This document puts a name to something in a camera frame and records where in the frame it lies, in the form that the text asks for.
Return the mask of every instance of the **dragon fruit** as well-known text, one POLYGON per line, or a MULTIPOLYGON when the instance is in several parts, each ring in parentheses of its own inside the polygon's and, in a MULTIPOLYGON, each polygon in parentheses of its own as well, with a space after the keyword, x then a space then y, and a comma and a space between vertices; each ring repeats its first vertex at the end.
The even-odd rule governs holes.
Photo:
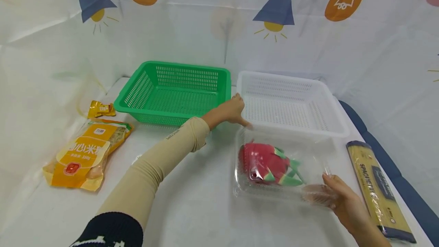
POLYGON ((305 184, 298 172, 300 163, 284 155, 283 150, 263 143, 241 146, 239 159, 250 180, 262 184, 300 186, 305 184))

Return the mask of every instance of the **hand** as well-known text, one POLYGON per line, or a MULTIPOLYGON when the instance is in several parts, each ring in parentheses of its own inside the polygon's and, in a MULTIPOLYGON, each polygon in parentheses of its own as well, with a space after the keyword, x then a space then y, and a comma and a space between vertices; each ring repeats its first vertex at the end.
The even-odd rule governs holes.
POLYGON ((210 129, 215 128, 222 122, 238 123, 242 126, 249 126, 242 118, 241 112, 244 109, 244 101, 240 94, 236 93, 230 100, 219 105, 205 114, 202 119, 209 125, 210 129))
POLYGON ((324 183, 338 194, 329 207, 351 235, 365 233, 371 228, 378 230, 373 225, 361 198, 341 178, 327 174, 323 174, 322 177, 324 183))
POLYGON ((244 109, 244 100, 238 93, 230 100, 219 105, 217 109, 221 113, 223 121, 238 123, 242 126, 248 126, 250 124, 241 116, 241 112, 244 109))

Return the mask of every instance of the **white tablecloth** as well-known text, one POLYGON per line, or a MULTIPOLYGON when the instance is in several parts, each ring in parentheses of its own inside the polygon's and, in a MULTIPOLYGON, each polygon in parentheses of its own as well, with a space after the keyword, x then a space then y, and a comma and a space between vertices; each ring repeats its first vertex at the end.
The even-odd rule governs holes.
MULTIPOLYGON (((119 79, 102 102, 113 102, 127 80, 119 79)), ((139 124, 127 114, 118 113, 114 119, 133 122, 136 129, 112 155, 100 191, 52 188, 42 179, 23 213, 1 236, 1 247, 69 246, 136 156, 173 131, 139 124)), ((347 115, 346 119, 351 134, 335 141, 334 152, 327 161, 332 173, 360 194, 345 145, 363 138, 347 115)), ((225 123, 219 126, 208 138, 208 145, 188 155, 160 185, 144 233, 144 246, 356 246, 329 210, 234 197, 231 170, 238 128, 225 123)), ((433 246, 387 175, 386 178, 418 245, 433 246)))

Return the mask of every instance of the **clear plastic container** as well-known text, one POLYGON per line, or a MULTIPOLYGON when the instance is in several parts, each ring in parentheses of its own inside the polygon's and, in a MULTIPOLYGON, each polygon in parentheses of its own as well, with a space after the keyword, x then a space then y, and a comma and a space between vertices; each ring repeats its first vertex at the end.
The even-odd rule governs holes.
POLYGON ((331 206, 336 194, 323 183, 331 138, 315 142, 273 128, 242 128, 236 134, 233 192, 284 201, 331 206))

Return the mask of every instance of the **white wall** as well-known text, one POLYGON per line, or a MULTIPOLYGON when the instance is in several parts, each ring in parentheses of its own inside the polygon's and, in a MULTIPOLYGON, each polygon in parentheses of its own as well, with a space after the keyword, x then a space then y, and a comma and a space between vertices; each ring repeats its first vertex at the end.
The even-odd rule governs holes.
POLYGON ((111 1, 102 22, 83 23, 79 0, 0 0, 0 219, 84 122, 76 108, 147 60, 226 67, 234 82, 242 70, 322 76, 439 213, 439 73, 427 72, 439 70, 439 7, 363 0, 333 22, 329 0, 292 0, 295 25, 276 42, 252 21, 268 0, 111 1))

